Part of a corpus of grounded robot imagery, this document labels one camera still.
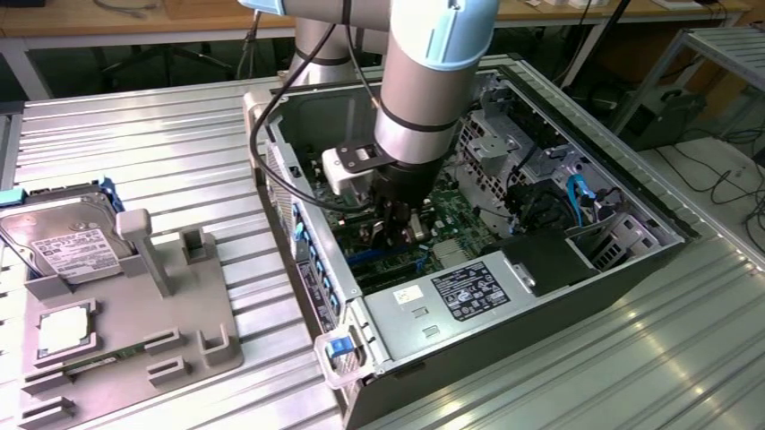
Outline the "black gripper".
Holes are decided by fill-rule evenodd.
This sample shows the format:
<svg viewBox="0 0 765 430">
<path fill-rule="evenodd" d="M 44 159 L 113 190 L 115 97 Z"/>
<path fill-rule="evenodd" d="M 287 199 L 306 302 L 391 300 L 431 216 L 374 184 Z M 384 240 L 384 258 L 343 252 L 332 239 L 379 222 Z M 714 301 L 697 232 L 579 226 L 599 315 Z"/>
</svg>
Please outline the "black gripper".
<svg viewBox="0 0 765 430">
<path fill-rule="evenodd" d="M 376 167 L 371 182 L 375 210 L 419 209 L 434 188 L 442 166 L 443 159 L 435 159 L 424 164 L 395 161 Z"/>
</svg>

